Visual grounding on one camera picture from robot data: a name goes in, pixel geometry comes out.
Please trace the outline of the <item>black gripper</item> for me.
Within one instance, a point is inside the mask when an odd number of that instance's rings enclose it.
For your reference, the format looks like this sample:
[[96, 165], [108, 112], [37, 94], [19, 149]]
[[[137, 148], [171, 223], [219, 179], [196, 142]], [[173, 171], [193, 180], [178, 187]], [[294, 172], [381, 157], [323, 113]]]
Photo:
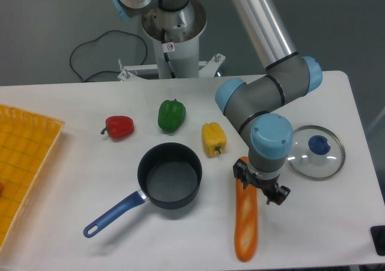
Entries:
[[273, 172], [266, 175], [260, 172], [250, 172], [247, 163], [247, 158], [239, 158], [233, 165], [233, 175], [241, 182], [242, 189], [245, 190], [250, 184], [263, 191], [267, 197], [267, 205], [270, 203], [281, 205], [289, 196], [291, 189], [283, 185], [277, 185], [279, 175], [275, 174], [274, 176]]

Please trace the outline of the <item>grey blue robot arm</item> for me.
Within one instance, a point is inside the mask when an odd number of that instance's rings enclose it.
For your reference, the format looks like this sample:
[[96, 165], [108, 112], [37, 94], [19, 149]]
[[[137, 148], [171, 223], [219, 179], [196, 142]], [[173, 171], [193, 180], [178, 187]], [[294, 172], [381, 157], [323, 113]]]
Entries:
[[[197, 78], [208, 72], [199, 66], [199, 36], [206, 12], [196, 0], [112, 0], [124, 19], [141, 16], [153, 40], [158, 76]], [[246, 83], [232, 78], [215, 94], [215, 102], [248, 146], [248, 162], [235, 165], [244, 186], [261, 189], [269, 202], [281, 204], [290, 190], [278, 184], [292, 145], [291, 124], [276, 109], [315, 90], [322, 70], [311, 57], [301, 57], [271, 0], [232, 0], [261, 60], [265, 76]]]

